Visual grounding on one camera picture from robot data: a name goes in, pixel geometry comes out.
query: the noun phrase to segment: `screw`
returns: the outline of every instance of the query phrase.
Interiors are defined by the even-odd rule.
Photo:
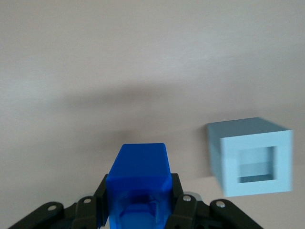
[[[91,202],[91,199],[90,198],[87,198],[84,200],[84,204],[89,204]]]
[[[219,201],[216,202],[216,206],[218,206],[220,208],[224,208],[225,204],[222,201],[219,200]]]
[[[48,207],[48,211],[53,211],[56,208],[57,208],[56,205],[51,205],[51,206]]]
[[[192,198],[190,196],[188,196],[188,195],[185,195],[183,197],[183,200],[186,201],[186,202],[190,202],[192,200]]]

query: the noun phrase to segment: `square hole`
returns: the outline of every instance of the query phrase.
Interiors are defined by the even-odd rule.
[[[239,183],[274,179],[275,147],[239,151]]]

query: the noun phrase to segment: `light blue cube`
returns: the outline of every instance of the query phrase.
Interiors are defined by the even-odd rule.
[[[225,196],[292,190],[292,130],[258,117],[207,128],[212,172]]]

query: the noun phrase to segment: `blue cube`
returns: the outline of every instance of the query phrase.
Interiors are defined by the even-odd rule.
[[[173,181],[165,144],[125,144],[106,178],[111,229],[164,229]]]
[[[259,117],[207,128],[211,169],[225,196],[292,190],[292,130]]]

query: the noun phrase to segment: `blue block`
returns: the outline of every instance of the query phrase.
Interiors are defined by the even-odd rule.
[[[111,229],[164,229],[173,189],[165,144],[123,145],[106,187]]]
[[[207,128],[212,172],[225,196],[292,190],[292,130],[258,117]]]

